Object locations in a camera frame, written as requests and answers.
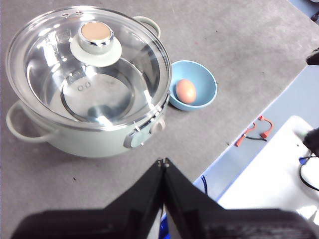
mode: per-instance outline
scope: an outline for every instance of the blue bowl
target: blue bowl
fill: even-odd
[[[176,94],[176,84],[181,79],[192,81],[196,88],[196,100],[190,105],[181,102]],[[183,111],[194,111],[213,102],[217,95],[217,83],[211,72],[194,61],[176,61],[172,64],[172,77],[169,86],[169,102]]]

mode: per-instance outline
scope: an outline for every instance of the brown egg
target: brown egg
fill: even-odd
[[[188,79],[181,79],[176,85],[176,94],[180,101],[191,104],[196,99],[195,85]]]

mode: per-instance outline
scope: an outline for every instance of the table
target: table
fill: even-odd
[[[189,59],[205,65],[218,82],[218,95],[197,112],[169,107],[166,130],[143,147],[108,159],[79,158],[49,144],[26,144],[9,133],[4,118],[17,97],[6,79],[2,54],[3,239],[30,213],[107,205],[158,157],[170,157],[193,181],[304,68],[306,56],[319,42],[317,25],[286,0],[11,0],[2,2],[3,52],[33,17],[79,4],[152,18],[162,29],[171,61]],[[27,120],[21,130],[32,134]]]

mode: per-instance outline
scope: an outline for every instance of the glass lid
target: glass lid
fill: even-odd
[[[55,123],[113,130],[161,110],[171,66],[161,42],[119,12],[74,6],[29,22],[6,61],[19,98]]]

